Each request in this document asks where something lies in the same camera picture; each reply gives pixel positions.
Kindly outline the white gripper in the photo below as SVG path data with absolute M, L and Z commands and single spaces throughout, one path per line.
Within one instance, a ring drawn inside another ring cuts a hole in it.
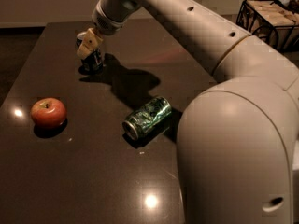
M 96 29 L 89 28 L 85 32 L 77 50 L 79 58 L 85 60 L 90 56 L 103 42 L 101 34 L 114 35 L 140 8 L 141 6 L 133 0 L 99 0 L 92 14 Z

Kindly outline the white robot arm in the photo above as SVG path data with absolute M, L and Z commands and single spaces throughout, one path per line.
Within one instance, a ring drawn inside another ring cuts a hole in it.
M 186 224 L 293 224 L 297 67 L 257 36 L 193 0 L 99 0 L 85 56 L 145 8 L 216 80 L 178 126 Z

